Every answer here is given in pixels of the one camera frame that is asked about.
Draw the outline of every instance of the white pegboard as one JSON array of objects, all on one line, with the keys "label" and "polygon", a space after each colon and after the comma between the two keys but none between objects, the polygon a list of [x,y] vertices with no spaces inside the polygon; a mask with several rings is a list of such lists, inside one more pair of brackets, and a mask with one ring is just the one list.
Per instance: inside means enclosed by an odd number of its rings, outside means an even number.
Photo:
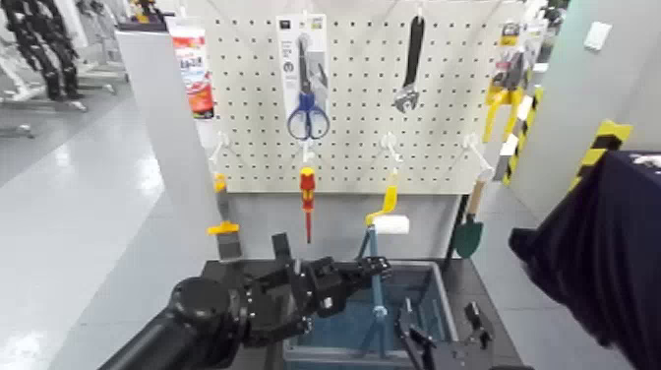
[{"label": "white pegboard", "polygon": [[[461,147],[481,134],[484,104],[507,20],[517,1],[425,1],[425,36],[416,80],[418,107],[391,106],[406,68],[410,22],[418,1],[335,0],[309,3],[329,22],[330,131],[315,146],[318,192],[383,193],[394,162],[380,147],[388,131],[403,154],[402,194],[465,194],[479,171]],[[298,192],[302,150],[286,129],[275,17],[300,13],[286,0],[197,0],[191,16],[207,29],[215,129],[231,146],[220,170],[233,192]]]}]

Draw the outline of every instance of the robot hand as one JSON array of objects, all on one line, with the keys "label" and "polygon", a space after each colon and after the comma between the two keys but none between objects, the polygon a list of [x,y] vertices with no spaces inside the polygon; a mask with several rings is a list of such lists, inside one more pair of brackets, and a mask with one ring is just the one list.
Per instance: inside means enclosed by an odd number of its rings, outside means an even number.
[{"label": "robot hand", "polygon": [[[223,281],[190,277],[179,282],[167,306],[99,370],[180,370],[226,368],[240,344],[265,346],[312,330],[313,314],[344,310],[347,298],[387,273],[385,258],[335,262],[292,260],[286,234],[272,238],[279,268],[263,277],[232,270]],[[278,304],[269,291],[289,285],[295,309],[275,317]]]}]

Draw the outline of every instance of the white pillar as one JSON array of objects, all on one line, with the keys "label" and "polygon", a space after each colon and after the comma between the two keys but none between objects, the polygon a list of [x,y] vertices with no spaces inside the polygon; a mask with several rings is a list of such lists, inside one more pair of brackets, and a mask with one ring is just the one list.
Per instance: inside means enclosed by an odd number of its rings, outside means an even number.
[{"label": "white pillar", "polygon": [[117,40],[185,240],[191,248],[216,250],[207,228],[221,222],[220,214],[172,38],[167,32],[118,31]]}]

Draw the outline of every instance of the plastic bin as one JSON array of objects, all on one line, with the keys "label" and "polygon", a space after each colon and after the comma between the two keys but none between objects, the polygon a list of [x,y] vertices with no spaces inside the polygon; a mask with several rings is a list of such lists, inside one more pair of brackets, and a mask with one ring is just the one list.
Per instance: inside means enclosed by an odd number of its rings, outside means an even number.
[{"label": "plastic bin", "polygon": [[457,340],[446,290],[437,264],[433,262],[391,261],[391,277],[384,280],[384,321],[386,356],[380,355],[379,335],[366,341],[375,322],[372,292],[362,290],[347,301],[341,314],[325,319],[314,317],[307,335],[286,340],[283,357],[289,370],[347,370],[352,368],[412,368],[399,338],[394,320],[406,297],[417,318],[417,325],[435,340]]}]

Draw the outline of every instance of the pegboard hook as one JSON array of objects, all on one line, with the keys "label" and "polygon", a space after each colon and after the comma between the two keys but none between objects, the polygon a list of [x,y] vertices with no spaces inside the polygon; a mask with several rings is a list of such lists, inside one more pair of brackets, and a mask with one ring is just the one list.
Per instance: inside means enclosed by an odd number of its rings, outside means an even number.
[{"label": "pegboard hook", "polygon": [[477,150],[477,143],[477,135],[475,133],[471,133],[463,137],[462,146],[465,150],[472,151],[480,161],[480,174],[478,175],[478,179],[480,181],[489,181],[494,177],[496,170],[491,164],[489,164],[487,159],[480,153],[480,151]]},{"label": "pegboard hook", "polygon": [[315,153],[312,152],[312,146],[314,144],[315,142],[311,138],[301,142],[301,147],[303,147],[303,164],[315,158]]},{"label": "pegboard hook", "polygon": [[402,163],[404,162],[404,159],[401,157],[401,154],[394,151],[395,145],[397,145],[397,137],[391,131],[388,131],[388,133],[381,138],[381,148],[388,150],[395,162]]},{"label": "pegboard hook", "polygon": [[418,11],[417,11],[417,16],[418,16],[418,24],[422,23],[422,6],[424,5],[425,0],[418,0]]},{"label": "pegboard hook", "polygon": [[217,172],[216,168],[218,166],[218,154],[220,153],[221,149],[229,148],[229,144],[229,136],[227,136],[227,134],[222,131],[218,131],[218,144],[215,146],[215,149],[213,149],[213,152],[209,156],[211,173]]}]

